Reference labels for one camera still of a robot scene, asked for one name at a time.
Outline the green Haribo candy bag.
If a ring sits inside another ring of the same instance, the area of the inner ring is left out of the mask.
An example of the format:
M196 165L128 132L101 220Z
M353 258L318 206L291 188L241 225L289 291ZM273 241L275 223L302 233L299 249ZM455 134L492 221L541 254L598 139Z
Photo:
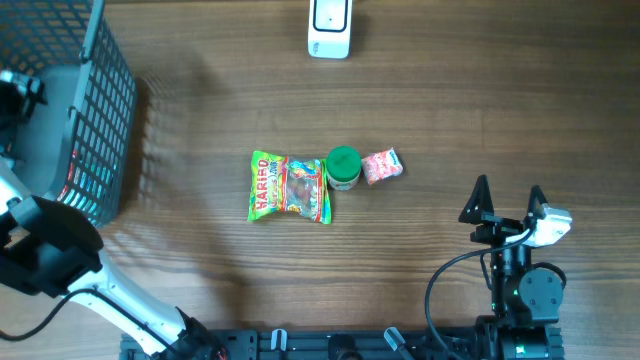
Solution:
M253 152L248 221L275 212L297 213L314 222L331 223L324 159Z

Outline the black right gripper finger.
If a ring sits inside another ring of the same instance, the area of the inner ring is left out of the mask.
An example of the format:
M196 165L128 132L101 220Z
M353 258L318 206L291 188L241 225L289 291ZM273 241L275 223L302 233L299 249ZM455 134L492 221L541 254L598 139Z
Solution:
M485 224L495 221L488 177L480 175L458 221L467 224Z
M530 190L527 216L534 218L543 218L544 209L548 201L539 185L534 185Z

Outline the green lid jar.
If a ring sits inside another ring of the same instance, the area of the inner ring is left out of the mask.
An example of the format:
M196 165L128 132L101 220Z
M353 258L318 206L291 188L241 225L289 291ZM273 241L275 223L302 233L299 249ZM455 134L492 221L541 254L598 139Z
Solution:
M361 173L361 157L351 146L333 148L326 158L329 184L339 191L352 189Z

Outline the small pink snack packet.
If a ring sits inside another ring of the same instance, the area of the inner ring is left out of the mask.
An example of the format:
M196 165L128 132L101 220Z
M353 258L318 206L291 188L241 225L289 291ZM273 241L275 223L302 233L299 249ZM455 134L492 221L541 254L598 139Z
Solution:
M400 175L404 168L394 148L373 153L361 160L365 180L369 185Z

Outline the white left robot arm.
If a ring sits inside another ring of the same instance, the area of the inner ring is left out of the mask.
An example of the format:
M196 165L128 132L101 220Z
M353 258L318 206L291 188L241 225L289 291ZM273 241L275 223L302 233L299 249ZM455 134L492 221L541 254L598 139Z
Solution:
M153 359L221 359L224 345L193 317L122 273L95 226L64 202L35 196L1 167L1 282L27 295L74 301L133 337Z

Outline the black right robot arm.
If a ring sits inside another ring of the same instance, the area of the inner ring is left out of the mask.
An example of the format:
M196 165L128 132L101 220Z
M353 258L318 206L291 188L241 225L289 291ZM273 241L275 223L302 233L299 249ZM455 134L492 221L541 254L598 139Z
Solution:
M566 274L532 251L556 244L572 227L569 211L553 207L539 186L531 188L522 220L495 214L488 178L477 178L459 221L476 227L470 239L488 247L481 269L491 291L492 313L476 319L469 337L452 343L464 359L560 359L559 321Z

